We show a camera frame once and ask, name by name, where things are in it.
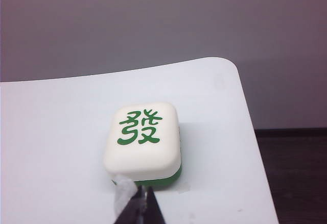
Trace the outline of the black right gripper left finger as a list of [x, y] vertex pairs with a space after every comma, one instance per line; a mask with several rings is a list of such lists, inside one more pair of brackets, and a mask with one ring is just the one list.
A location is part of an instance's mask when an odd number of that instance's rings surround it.
[[114, 223], [144, 223], [145, 189], [124, 175], [114, 177]]

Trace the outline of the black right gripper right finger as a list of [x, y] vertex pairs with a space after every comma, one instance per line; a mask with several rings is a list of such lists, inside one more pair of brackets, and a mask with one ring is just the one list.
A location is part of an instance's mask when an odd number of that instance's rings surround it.
[[147, 188], [145, 224], [165, 224], [165, 219], [160, 210], [152, 187]]

